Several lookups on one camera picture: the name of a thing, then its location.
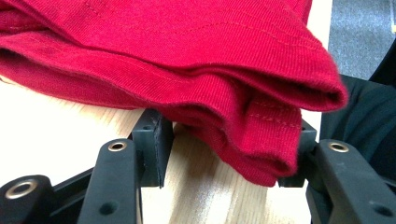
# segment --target metal rivet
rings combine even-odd
[[[23,186],[26,186],[27,189],[18,190],[18,188],[21,188]],[[9,190],[7,190],[6,198],[8,198],[10,200],[19,199],[19,198],[31,193],[33,190],[35,190],[35,188],[37,188],[36,180],[34,180],[34,179],[23,180],[23,181],[19,182],[18,184],[14,185]]]
[[[348,152],[349,148],[341,143],[329,143],[329,148],[337,152]]]
[[[108,150],[110,151],[122,151],[126,148],[126,143],[124,142],[115,142],[108,146]]]

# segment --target speckled gray surface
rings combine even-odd
[[[368,79],[388,52],[395,0],[332,0],[329,52],[341,74]]]

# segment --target light wood table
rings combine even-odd
[[[309,22],[324,46],[331,6],[314,1]],[[76,104],[0,82],[0,186],[24,175],[46,175],[56,185],[93,167],[100,146],[126,137],[142,111]],[[304,119],[318,129],[319,113],[305,111]],[[304,189],[253,185],[182,125],[174,131],[165,187],[142,189],[145,223],[310,222]]]

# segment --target red fabric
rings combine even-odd
[[[296,171],[299,108],[347,102],[305,27],[310,4],[0,0],[0,73],[85,104],[156,108],[273,186]]]

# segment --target round hole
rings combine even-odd
[[[19,182],[18,184],[14,185],[12,188],[7,190],[6,198],[13,200],[19,199],[25,195],[28,195],[33,190],[37,188],[37,181],[33,179],[28,179]]]
[[[373,210],[375,210],[378,214],[382,216],[393,217],[392,211],[390,211],[390,209],[380,203],[370,202],[370,206],[373,208]]]
[[[349,148],[340,143],[329,143],[329,148],[337,152],[348,152]]]
[[[110,151],[121,151],[126,148],[126,143],[124,142],[115,142],[108,146],[108,150]]]
[[[108,216],[108,215],[115,213],[118,208],[119,208],[119,205],[115,202],[104,203],[99,208],[99,213],[103,216]]]

